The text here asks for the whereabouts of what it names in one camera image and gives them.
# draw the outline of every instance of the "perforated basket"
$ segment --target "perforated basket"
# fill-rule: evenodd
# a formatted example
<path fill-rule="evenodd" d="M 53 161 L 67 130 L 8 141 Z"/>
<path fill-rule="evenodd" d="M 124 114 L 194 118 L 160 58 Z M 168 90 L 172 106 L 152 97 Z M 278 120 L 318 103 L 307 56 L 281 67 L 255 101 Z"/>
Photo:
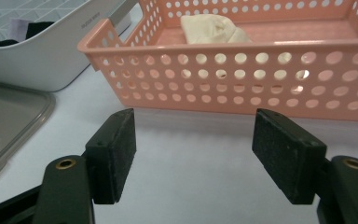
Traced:
<path fill-rule="evenodd" d="M 78 45 L 123 105 L 358 120 L 358 0 L 139 4 L 126 41 L 101 20 Z M 180 17 L 200 13 L 231 18 L 253 42 L 187 45 Z"/>

